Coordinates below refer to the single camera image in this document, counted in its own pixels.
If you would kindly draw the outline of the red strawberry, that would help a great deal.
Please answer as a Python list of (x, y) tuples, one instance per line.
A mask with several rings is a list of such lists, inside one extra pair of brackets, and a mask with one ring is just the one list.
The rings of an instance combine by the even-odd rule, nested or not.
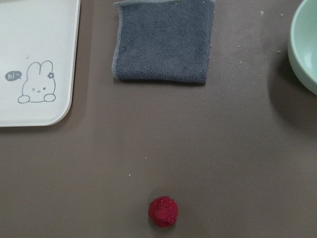
[(177, 203), (168, 196), (156, 198), (148, 208), (150, 220), (160, 228), (173, 226), (177, 221), (178, 212)]

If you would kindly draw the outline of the grey folded cloth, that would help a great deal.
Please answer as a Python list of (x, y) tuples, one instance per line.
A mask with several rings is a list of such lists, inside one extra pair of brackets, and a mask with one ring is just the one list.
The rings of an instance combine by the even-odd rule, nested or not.
[(115, 78), (205, 84), (215, 1), (123, 0), (115, 6)]

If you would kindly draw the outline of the cream rabbit tray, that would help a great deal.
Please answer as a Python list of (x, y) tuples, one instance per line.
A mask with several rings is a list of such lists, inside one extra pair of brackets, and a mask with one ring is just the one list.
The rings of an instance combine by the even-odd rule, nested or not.
[(78, 0), (1, 1), (1, 127), (48, 126), (67, 115), (79, 15)]

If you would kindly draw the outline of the mint green bowl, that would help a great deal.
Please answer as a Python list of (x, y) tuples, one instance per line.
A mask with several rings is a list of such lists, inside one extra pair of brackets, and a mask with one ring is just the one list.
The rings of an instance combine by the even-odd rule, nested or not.
[(299, 81), (317, 93), (317, 1), (304, 0), (292, 18), (288, 57)]

